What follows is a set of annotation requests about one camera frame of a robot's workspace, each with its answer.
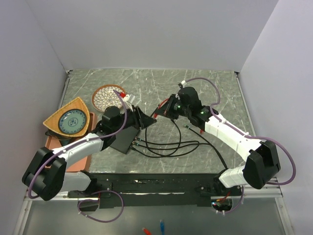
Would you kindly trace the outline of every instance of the gray marble surface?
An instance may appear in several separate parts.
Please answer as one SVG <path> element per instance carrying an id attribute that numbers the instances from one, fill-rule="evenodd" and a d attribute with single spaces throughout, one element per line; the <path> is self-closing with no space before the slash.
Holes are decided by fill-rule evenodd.
<path id="1" fill-rule="evenodd" d="M 138 105 L 145 113 L 151 114 L 157 105 L 168 98 L 170 94 L 179 90 L 178 83 L 183 79 L 192 77 L 207 77 L 219 88 L 221 103 L 216 109 L 231 123 L 244 131 L 252 133 L 247 111 L 243 102 L 235 73 L 233 71 L 209 70 L 74 70 L 71 72 L 70 81 L 64 97 L 63 105 L 75 97 L 80 96 L 90 112 L 95 112 L 100 120 L 102 113 L 97 111 L 91 102 L 93 92 L 106 84 L 117 84 L 127 93 L 136 96 L 134 105 Z M 206 81 L 192 81 L 188 83 L 199 93 L 203 105 L 215 102 L 217 95 L 212 86 Z M 186 118 L 180 117 L 177 125 L 181 129 L 182 141 L 199 140 L 197 135 L 183 126 L 188 124 Z M 144 138 L 144 131 L 139 135 Z M 213 143 L 220 151 L 228 167 L 237 167 L 244 162 L 230 147 L 219 139 L 204 133 L 203 136 Z M 173 123 L 164 117 L 158 117 L 157 123 L 148 129 L 148 141 L 151 142 L 177 142 L 179 134 Z M 142 147 L 138 150 L 150 154 Z M 176 154 L 184 153 L 193 147 L 180 149 Z M 169 153 L 160 149 L 160 153 Z M 224 167 L 214 150 L 202 145 L 193 153 L 182 157 L 151 159 L 130 150 L 124 155 L 112 148 L 93 154 L 90 172 L 116 172 L 116 173 L 218 173 Z"/>

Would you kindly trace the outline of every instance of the plate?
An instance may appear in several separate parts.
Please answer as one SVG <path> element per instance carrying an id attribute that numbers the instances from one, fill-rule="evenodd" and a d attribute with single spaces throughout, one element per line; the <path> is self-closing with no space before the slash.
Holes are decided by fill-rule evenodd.
<path id="1" fill-rule="evenodd" d="M 118 85 L 104 85 L 99 87 L 92 95 L 92 104 L 93 106 L 101 111 L 104 112 L 106 108 L 110 106 L 116 106 L 119 109 L 123 106 L 122 102 L 119 100 L 117 95 L 114 93 L 113 90 L 117 92 L 126 93 L 123 88 Z"/>
<path id="2" fill-rule="evenodd" d="M 59 119 L 59 129 L 64 134 L 76 134 L 80 132 L 87 123 L 86 114 L 80 109 L 66 111 Z"/>

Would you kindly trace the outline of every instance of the blue cable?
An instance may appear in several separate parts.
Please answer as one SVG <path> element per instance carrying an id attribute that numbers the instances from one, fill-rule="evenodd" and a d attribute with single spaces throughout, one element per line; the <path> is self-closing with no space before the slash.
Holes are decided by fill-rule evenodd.
<path id="1" fill-rule="evenodd" d="M 160 220 L 160 227 L 161 227 L 161 233 L 162 233 L 162 235 L 165 235 L 165 233 L 164 233 L 164 222 L 163 222 L 163 220 Z"/>

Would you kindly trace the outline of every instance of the blue plate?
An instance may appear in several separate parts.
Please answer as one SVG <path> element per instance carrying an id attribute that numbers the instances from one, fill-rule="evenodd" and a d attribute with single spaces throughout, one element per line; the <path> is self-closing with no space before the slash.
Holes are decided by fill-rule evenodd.
<path id="1" fill-rule="evenodd" d="M 71 109 L 65 112 L 59 119 L 59 129 L 64 134 L 76 134 L 86 125 L 86 114 L 80 109 Z"/>

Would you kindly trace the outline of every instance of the wall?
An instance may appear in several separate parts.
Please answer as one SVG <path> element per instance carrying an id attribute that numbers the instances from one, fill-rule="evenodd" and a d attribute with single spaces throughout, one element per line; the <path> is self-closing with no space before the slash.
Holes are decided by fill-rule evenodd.
<path id="1" fill-rule="evenodd" d="M 240 73 L 257 134 L 279 140 L 292 154 L 297 176 L 283 186 L 297 235 L 312 234 L 313 2 L 279 1 Z M 291 176 L 280 155 L 279 180 Z"/>
<path id="2" fill-rule="evenodd" d="M 23 0 L 0 1 L 0 234 L 12 234 L 26 187 L 22 175 L 45 143 L 66 73 Z"/>
<path id="3" fill-rule="evenodd" d="M 66 70 L 240 71 L 277 0 L 26 0 Z"/>

